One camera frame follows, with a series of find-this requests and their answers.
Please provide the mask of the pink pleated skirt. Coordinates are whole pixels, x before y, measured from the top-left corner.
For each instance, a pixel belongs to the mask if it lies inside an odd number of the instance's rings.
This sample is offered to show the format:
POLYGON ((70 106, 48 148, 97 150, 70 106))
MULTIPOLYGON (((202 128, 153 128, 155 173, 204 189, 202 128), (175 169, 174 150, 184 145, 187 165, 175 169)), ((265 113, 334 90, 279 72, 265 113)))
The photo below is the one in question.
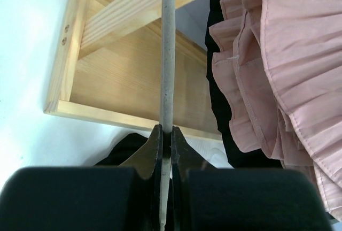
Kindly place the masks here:
POLYGON ((238 151, 303 172, 341 220, 341 0, 220 0, 212 72, 238 151))

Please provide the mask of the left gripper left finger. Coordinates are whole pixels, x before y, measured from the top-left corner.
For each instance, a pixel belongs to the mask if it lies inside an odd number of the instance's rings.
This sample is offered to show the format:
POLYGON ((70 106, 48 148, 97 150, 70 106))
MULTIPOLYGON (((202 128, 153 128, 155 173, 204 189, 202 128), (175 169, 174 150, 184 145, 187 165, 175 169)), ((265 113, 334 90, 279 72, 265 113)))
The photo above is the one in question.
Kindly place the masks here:
POLYGON ((147 216, 152 230, 161 230, 161 170, 163 155, 162 125, 155 125, 147 142, 143 144, 131 157, 120 164, 120 167, 132 167, 140 179, 145 182, 142 198, 146 199, 147 216))

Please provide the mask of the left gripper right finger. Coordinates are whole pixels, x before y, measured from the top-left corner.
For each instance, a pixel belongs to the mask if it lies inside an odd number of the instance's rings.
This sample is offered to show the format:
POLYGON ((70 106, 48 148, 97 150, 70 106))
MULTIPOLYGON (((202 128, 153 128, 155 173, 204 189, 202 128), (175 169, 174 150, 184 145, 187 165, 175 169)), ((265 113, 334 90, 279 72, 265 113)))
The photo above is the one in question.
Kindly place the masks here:
POLYGON ((170 146, 174 229, 198 230, 196 209, 210 199, 203 178, 214 166, 187 143, 179 127, 173 127, 170 146))

